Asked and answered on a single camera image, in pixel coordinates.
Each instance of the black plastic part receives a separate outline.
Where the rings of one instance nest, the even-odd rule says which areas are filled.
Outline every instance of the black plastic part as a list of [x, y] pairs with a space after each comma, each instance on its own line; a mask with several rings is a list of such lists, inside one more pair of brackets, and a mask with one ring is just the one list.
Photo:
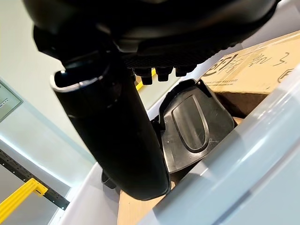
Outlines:
[[173, 67], [155, 68], [156, 74], [158, 75], [158, 81], [168, 81], [169, 74], [172, 70]]
[[101, 174], [101, 182], [110, 189], [115, 189], [117, 187], [117, 185], [115, 185], [115, 183], [109, 179], [109, 177], [103, 171]]
[[167, 93], [165, 99], [160, 105], [159, 114], [158, 114], [158, 122], [162, 130], [165, 130], [165, 121], [164, 121], [164, 111], [167, 109], [169, 103], [172, 99], [182, 90], [192, 87], [195, 85], [195, 81], [192, 79], [180, 82], [176, 87], [174, 87], [170, 92]]
[[143, 85], [151, 85], [152, 84], [152, 76], [149, 77], [141, 77]]
[[22, 181], [27, 182], [30, 178], [34, 178], [36, 181], [44, 185], [48, 188], [47, 192], [44, 194], [44, 197], [51, 201], [53, 204], [58, 206], [59, 208], [66, 210], [70, 202], [66, 200], [59, 193], [54, 191], [51, 187], [46, 185], [43, 181], [41, 181], [38, 177], [30, 173], [23, 166], [13, 160], [8, 154], [0, 149], [0, 165], [5, 167], [11, 173], [13, 173], [16, 177], [20, 178]]
[[[78, 134], [118, 187], [139, 200], [164, 195], [170, 180], [159, 141], [130, 74], [117, 60], [112, 62], [94, 74], [95, 79], [73, 80], [86, 85], [54, 91]], [[82, 77], [91, 77], [88, 73], [86, 69]], [[68, 89], [68, 77], [74, 76], [57, 72], [56, 85]]]

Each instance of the light gray surface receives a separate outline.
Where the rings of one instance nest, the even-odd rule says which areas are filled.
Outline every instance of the light gray surface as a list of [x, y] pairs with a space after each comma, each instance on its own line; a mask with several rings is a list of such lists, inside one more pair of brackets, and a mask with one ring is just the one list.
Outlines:
[[60, 225], [116, 225], [119, 193], [101, 183], [102, 168], [95, 163]]
[[[0, 202], [24, 184], [19, 178], [0, 165]], [[31, 194], [2, 225], [47, 225], [57, 206], [46, 198]]]
[[[265, 184], [261, 179], [273, 166], [295, 145], [299, 147], [299, 115], [300, 66], [197, 164], [140, 224], [223, 224], [245, 199], [250, 198], [253, 187], [263, 188]], [[285, 174], [295, 179], [294, 173]], [[256, 206], [260, 210], [269, 210], [260, 204]], [[272, 224], [270, 218], [264, 219], [268, 222], [263, 224]]]

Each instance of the white wall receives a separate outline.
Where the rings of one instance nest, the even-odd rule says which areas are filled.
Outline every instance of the white wall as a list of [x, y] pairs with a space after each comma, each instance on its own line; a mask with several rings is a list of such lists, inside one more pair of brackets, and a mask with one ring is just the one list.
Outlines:
[[38, 52], [32, 29], [32, 21], [21, 0], [0, 1], [0, 77], [87, 149], [49, 85], [49, 76], [63, 66], [58, 60]]

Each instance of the white plastic panel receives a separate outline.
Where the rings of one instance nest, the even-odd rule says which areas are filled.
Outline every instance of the white plastic panel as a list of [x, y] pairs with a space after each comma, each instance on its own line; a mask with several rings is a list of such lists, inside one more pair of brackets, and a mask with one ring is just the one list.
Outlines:
[[299, 115], [298, 66], [140, 224], [222, 223], [300, 140]]

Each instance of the yellow metal rack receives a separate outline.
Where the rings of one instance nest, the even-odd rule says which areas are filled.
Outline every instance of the yellow metal rack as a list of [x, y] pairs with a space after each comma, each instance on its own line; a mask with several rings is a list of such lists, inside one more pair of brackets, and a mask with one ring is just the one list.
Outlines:
[[10, 197], [0, 203], [0, 224], [32, 193], [42, 197], [48, 189], [31, 178]]

